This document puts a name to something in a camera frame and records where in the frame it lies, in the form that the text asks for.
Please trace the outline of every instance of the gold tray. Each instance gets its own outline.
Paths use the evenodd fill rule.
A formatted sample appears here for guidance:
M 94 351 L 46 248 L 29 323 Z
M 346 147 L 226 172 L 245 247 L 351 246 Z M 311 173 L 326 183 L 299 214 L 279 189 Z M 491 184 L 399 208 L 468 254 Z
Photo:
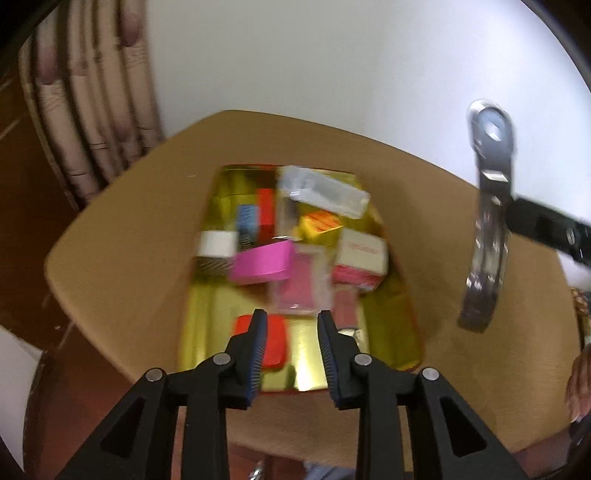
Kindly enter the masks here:
M 353 174 L 324 173 L 363 188 Z M 274 166 L 227 166 L 214 185 L 203 222 L 205 230 L 234 230 L 238 206 L 256 203 L 257 188 L 275 188 L 278 168 Z M 299 203 L 300 213 L 313 209 Z M 363 218 L 340 217 L 343 225 L 373 235 L 384 236 L 376 209 L 369 205 Z M 222 278 L 195 274 L 189 287 L 186 316 L 179 342 L 178 367 L 194 368 L 201 361 L 222 352 L 240 315 L 262 308 L 270 312 L 267 284 L 238 287 Z M 316 318 L 285 316 L 288 355 L 283 369 L 265 371 L 263 391 L 308 391 L 326 388 L 324 367 L 318 345 Z M 394 254 L 389 252 L 388 274 L 373 292 L 359 297 L 360 349 L 387 365 L 408 370 L 422 360 L 423 348 L 416 329 L 415 315 Z

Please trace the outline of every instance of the magenta box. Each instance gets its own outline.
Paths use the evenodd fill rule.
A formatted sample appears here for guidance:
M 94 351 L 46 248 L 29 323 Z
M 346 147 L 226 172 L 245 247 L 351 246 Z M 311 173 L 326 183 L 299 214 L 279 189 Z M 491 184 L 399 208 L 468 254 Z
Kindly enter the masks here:
M 287 280 L 291 277 L 295 253 L 294 244 L 289 240 L 241 252 L 234 258 L 230 281 L 251 285 Z

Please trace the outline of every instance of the finger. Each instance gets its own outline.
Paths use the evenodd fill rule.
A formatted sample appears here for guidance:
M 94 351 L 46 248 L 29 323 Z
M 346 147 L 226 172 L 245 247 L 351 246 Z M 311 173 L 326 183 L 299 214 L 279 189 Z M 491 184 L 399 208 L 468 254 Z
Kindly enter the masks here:
M 579 400 L 578 418 L 581 419 L 591 411 L 591 396 L 586 395 Z
M 581 407 L 580 407 L 580 401 L 578 397 L 570 397 L 567 400 L 567 409 L 569 411 L 569 418 L 570 418 L 570 422 L 573 423 L 574 421 L 578 420 L 579 416 L 580 416 L 580 411 L 581 411 Z
M 579 362 L 579 377 L 577 379 L 577 391 L 579 395 L 588 395 L 589 393 L 589 355 L 584 352 Z
M 569 378 L 570 395 L 578 395 L 579 392 L 579 368 L 581 365 L 581 356 L 574 359 L 573 369 Z

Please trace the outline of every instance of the white and pink box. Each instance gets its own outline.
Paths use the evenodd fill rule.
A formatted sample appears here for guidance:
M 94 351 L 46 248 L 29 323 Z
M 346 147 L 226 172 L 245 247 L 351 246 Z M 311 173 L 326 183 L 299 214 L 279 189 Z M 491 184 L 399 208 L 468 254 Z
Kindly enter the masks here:
M 386 240 L 368 233 L 343 228 L 333 280 L 356 285 L 360 290 L 377 288 L 388 272 L 388 245 Z

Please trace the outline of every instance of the white wall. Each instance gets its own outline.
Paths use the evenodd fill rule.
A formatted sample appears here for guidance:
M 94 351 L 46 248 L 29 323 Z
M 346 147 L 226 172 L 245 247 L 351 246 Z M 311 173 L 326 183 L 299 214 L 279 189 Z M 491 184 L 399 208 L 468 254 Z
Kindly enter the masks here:
M 22 468 L 22 433 L 38 348 L 0 327 L 0 436 Z
M 280 113 L 474 183 L 466 110 L 488 98 L 515 124 L 515 191 L 591 222 L 591 94 L 521 0 L 150 0 L 148 22 L 168 135 L 224 109 Z

